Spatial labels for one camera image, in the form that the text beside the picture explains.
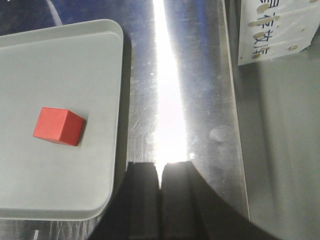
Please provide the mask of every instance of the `metal surface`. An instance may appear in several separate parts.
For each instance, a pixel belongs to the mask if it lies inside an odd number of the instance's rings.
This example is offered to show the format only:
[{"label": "metal surface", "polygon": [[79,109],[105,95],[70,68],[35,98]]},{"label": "metal surface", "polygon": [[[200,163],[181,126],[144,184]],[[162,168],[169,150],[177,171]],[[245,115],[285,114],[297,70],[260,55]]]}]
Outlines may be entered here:
[{"label": "metal surface", "polygon": [[[127,161],[191,160],[248,216],[222,0],[1,1],[0,35],[101,18],[132,45]],[[0,221],[0,239],[84,240],[96,222]]]}]

